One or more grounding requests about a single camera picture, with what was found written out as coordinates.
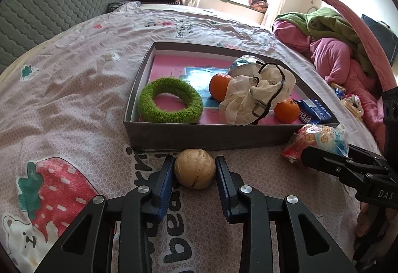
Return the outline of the person's right hand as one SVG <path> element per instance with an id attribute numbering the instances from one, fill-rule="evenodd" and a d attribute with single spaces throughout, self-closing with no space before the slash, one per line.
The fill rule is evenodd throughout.
<path id="1" fill-rule="evenodd" d="M 355 234 L 357 237 L 362 237 L 366 234 L 370 227 L 369 209 L 370 205 L 365 202 L 359 203 L 360 212 L 357 217 L 357 226 Z"/>

